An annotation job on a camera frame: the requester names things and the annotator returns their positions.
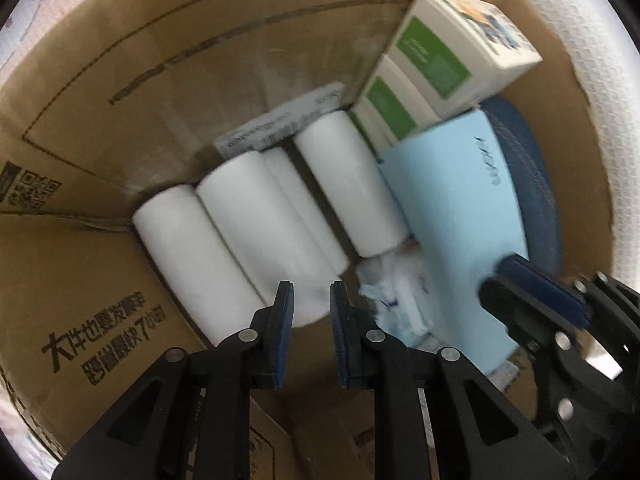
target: qr code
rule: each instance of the qr code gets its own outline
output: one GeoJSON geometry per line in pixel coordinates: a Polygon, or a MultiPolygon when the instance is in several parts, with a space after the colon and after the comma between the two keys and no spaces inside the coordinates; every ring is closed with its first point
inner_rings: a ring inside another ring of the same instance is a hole
{"type": "Polygon", "coordinates": [[[46,201],[60,189],[62,184],[52,178],[25,170],[14,188],[9,192],[9,205],[35,211],[42,209],[46,201]]]}

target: product box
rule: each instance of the product box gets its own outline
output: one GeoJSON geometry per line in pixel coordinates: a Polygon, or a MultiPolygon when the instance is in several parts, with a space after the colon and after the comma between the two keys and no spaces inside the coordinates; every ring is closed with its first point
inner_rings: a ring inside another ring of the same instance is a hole
{"type": "Polygon", "coordinates": [[[392,147],[384,133],[385,127],[376,120],[376,109],[366,99],[358,99],[351,107],[349,116],[374,153],[382,153],[392,147]]]}
{"type": "Polygon", "coordinates": [[[481,0],[414,0],[388,54],[443,120],[542,60],[498,7],[481,0]]]}
{"type": "Polygon", "coordinates": [[[351,111],[363,126],[367,125],[364,127],[371,143],[380,147],[381,138],[395,146],[440,122],[414,84],[386,55],[380,58],[351,111]]]}

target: blue gripper pad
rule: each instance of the blue gripper pad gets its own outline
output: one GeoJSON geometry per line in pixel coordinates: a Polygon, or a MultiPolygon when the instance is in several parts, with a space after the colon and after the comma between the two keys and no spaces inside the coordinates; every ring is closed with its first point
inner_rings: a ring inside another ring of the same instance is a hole
{"type": "Polygon", "coordinates": [[[273,303],[274,319],[270,320],[270,323],[271,321],[277,323],[277,339],[272,347],[275,352],[270,355],[276,388],[282,387],[287,371],[289,340],[291,339],[291,325],[293,323],[293,304],[293,285],[289,282],[280,282],[276,292],[276,299],[273,303]]]}
{"type": "Polygon", "coordinates": [[[523,257],[517,254],[508,256],[498,265],[497,272],[557,312],[576,328],[589,327],[590,313],[583,298],[569,287],[557,283],[523,257]]]}
{"type": "Polygon", "coordinates": [[[337,297],[335,283],[331,286],[329,294],[329,313],[331,315],[331,328],[334,332],[334,351],[335,361],[338,367],[338,377],[342,387],[346,388],[349,384],[347,341],[342,321],[340,320],[340,301],[337,297]]]}

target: toilet paper roll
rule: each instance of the toilet paper roll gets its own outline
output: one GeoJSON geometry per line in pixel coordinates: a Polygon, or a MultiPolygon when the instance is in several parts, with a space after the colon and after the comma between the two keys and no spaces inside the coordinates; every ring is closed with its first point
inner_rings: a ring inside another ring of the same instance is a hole
{"type": "Polygon", "coordinates": [[[254,312],[265,306],[193,187],[156,195],[135,212],[133,225],[171,290],[213,344],[247,328],[254,312]]]}
{"type": "Polygon", "coordinates": [[[376,159],[345,112],[321,117],[294,141],[360,256],[385,253],[409,237],[376,159]]]}
{"type": "Polygon", "coordinates": [[[273,301],[280,280],[289,280],[295,290],[293,326],[329,312],[329,287],[338,279],[334,268],[260,153],[226,162],[196,192],[265,301],[273,301]]]}
{"type": "Polygon", "coordinates": [[[349,267],[349,259],[287,152],[282,148],[271,148],[262,156],[334,271],[342,274],[349,267]]]}

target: green label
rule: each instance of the green label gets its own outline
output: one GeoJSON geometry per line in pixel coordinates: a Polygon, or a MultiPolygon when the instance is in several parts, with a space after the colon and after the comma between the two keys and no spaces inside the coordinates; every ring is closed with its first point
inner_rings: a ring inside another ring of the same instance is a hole
{"type": "Polygon", "coordinates": [[[371,101],[398,140],[404,139],[418,127],[411,115],[400,104],[396,94],[379,77],[367,92],[367,99],[371,101]]]}
{"type": "Polygon", "coordinates": [[[360,132],[360,135],[362,136],[364,141],[367,143],[367,146],[369,147],[371,152],[375,155],[377,151],[373,147],[373,144],[371,143],[371,141],[369,140],[369,134],[364,129],[364,126],[362,126],[362,123],[360,122],[360,119],[358,118],[358,116],[355,113],[353,113],[353,111],[351,111],[349,112],[349,117],[351,118],[351,122],[354,124],[356,129],[360,132]]]}
{"type": "Polygon", "coordinates": [[[471,76],[449,47],[415,16],[396,46],[443,99],[449,98],[471,76]]]}

